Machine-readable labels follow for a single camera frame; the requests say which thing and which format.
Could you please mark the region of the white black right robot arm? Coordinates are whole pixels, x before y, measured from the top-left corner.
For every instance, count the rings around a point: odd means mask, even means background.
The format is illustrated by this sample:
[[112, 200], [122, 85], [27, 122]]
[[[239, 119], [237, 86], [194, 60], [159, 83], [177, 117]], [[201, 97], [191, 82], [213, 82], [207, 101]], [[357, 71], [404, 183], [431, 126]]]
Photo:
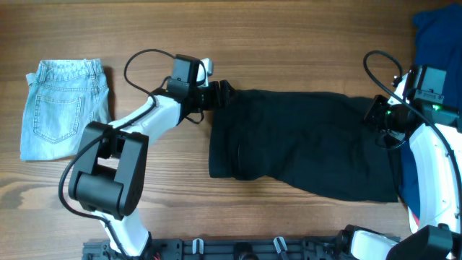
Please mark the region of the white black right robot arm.
[[420, 215], [400, 242], [347, 226], [336, 253], [353, 259], [461, 258], [461, 113], [444, 105], [446, 72], [413, 66], [396, 78], [390, 98], [378, 95], [365, 116], [377, 130], [407, 141], [417, 167]]

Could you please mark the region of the black shorts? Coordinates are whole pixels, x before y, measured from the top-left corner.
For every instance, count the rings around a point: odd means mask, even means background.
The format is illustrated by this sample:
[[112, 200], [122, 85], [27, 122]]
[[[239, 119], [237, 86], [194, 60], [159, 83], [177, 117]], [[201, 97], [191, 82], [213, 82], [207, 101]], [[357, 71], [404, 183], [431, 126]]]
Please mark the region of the black shorts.
[[268, 176], [333, 199], [396, 202], [395, 157], [363, 121], [371, 104], [332, 92], [238, 90], [213, 114], [209, 174]]

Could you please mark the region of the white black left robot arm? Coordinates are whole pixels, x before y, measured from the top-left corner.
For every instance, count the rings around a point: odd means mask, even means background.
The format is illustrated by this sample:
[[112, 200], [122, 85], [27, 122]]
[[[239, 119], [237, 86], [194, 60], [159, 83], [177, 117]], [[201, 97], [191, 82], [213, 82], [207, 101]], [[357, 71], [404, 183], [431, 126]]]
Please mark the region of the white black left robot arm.
[[101, 259], [156, 259], [151, 233], [142, 224], [138, 203], [147, 152], [165, 132], [192, 113], [230, 104], [234, 92], [226, 80], [210, 82], [213, 63], [177, 55], [171, 75], [149, 92], [143, 106], [110, 123], [89, 123], [76, 157], [61, 177], [59, 195], [80, 203], [73, 214], [98, 220], [109, 239]]

